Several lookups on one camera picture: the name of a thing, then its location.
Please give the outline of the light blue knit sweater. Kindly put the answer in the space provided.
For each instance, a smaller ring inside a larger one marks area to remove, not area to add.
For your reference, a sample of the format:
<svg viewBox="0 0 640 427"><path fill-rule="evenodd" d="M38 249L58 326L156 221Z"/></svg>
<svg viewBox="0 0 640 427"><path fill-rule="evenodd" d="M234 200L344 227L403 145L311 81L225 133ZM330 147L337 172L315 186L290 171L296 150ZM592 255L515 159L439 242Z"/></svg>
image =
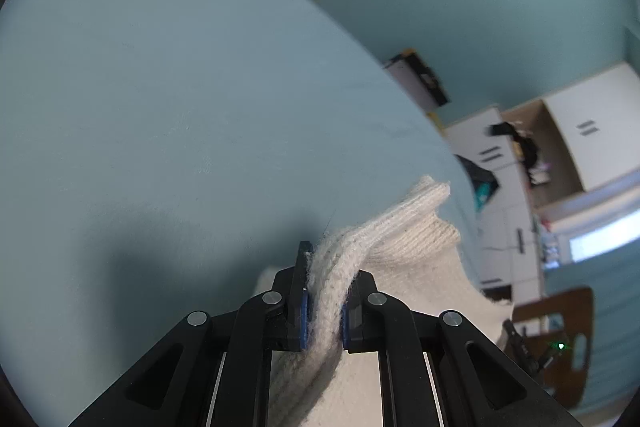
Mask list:
<svg viewBox="0 0 640 427"><path fill-rule="evenodd" d="M348 355L340 339L341 306L358 271L380 291L414 311L454 309L491 341L512 314L509 301L491 301L478 288L471 260L477 246L472 185L461 170L421 176L393 201L388 183L347 185L333 209L317 193L275 186L271 217L308 210L329 220L311 256L310 345L273 362L268 409L271 426L378 426L380 391L372 355Z"/></svg>

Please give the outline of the teal bed sheet mattress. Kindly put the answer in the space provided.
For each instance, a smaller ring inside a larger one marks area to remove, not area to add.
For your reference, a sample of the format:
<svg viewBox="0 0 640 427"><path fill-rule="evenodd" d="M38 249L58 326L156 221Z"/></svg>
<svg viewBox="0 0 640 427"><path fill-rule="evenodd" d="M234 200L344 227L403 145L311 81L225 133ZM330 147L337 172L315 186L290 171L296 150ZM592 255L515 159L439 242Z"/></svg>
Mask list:
<svg viewBox="0 0 640 427"><path fill-rule="evenodd" d="M475 243L431 121L309 0L6 0L1 364L65 426L189 312L420 176Z"/></svg>

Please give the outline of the black box by wall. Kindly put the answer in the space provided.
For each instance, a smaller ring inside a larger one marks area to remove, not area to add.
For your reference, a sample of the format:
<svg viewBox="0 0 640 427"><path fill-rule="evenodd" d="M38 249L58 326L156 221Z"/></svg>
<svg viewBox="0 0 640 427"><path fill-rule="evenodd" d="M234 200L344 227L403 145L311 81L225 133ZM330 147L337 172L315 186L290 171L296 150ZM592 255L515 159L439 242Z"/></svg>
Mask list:
<svg viewBox="0 0 640 427"><path fill-rule="evenodd" d="M384 64L384 69L423 113L433 113L450 102L434 70L415 49L404 49L393 56Z"/></svg>

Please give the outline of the black clothes on dresser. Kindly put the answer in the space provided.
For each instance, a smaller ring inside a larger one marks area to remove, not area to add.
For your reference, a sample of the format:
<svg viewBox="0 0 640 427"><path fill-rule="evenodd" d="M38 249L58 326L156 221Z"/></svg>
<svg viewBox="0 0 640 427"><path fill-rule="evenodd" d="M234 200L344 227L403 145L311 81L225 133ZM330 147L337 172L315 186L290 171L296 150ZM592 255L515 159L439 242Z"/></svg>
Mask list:
<svg viewBox="0 0 640 427"><path fill-rule="evenodd" d="M492 124L486 128L486 134L491 136L508 136L514 144L518 144L522 153L521 163L526 170L533 169L539 159L539 148L532 138L521 134L510 122Z"/></svg>

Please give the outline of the white cabinet dresser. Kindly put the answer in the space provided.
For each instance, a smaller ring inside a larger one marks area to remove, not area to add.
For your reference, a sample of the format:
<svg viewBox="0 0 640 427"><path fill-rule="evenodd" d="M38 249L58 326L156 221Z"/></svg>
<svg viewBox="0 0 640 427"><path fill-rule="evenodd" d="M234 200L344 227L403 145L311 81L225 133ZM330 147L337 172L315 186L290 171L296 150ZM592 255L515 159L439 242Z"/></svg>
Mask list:
<svg viewBox="0 0 640 427"><path fill-rule="evenodd" d="M533 169L518 144L486 128L510 122L539 148ZM509 110L490 106L445 129L455 154L491 171L499 191L480 212L480 287L537 297L540 241L579 213L594 213L639 184L639 75L626 62Z"/></svg>

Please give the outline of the wooden chair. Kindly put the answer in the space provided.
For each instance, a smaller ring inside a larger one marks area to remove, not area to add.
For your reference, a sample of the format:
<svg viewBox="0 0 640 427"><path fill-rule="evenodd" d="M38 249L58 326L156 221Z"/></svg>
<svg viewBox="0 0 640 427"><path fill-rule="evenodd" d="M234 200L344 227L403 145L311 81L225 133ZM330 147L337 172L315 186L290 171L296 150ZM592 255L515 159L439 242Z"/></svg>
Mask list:
<svg viewBox="0 0 640 427"><path fill-rule="evenodd" d="M588 286L514 308L515 326L524 326L524 345L538 364L536 381L567 410L577 407L590 367L594 296Z"/></svg>

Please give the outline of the black and teal bag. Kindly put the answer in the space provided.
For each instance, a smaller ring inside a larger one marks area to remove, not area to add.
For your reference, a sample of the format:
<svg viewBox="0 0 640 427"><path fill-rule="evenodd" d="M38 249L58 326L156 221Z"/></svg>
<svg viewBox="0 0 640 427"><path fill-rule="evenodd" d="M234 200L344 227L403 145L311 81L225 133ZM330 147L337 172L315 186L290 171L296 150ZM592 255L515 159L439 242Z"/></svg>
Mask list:
<svg viewBox="0 0 640 427"><path fill-rule="evenodd" d="M457 155L457 160L472 183L475 209L481 212L499 191L498 179L491 171L476 165L468 158Z"/></svg>

